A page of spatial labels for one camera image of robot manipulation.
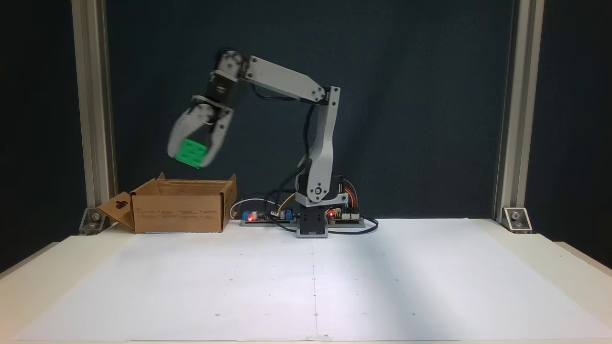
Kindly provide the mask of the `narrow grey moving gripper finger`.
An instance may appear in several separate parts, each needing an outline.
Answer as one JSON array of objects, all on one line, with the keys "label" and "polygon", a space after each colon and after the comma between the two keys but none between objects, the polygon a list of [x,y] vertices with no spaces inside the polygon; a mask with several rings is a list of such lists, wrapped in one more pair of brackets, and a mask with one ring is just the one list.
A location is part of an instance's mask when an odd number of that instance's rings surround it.
[{"label": "narrow grey moving gripper finger", "polygon": [[233,109],[223,109],[220,112],[218,119],[214,120],[214,125],[211,127],[212,132],[210,133],[210,145],[208,145],[208,151],[205,157],[202,158],[199,167],[206,168],[209,166],[219,153],[221,146],[223,145],[224,139],[227,135],[229,125],[234,115]]}]

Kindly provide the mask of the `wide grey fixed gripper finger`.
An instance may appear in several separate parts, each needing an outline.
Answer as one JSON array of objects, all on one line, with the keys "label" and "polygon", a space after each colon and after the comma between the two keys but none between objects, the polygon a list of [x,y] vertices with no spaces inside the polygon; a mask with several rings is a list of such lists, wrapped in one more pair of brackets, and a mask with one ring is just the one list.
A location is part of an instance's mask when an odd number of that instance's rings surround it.
[{"label": "wide grey fixed gripper finger", "polygon": [[207,126],[213,115],[214,109],[209,104],[196,104],[184,111],[171,129],[167,146],[168,155],[177,158],[184,140]]}]

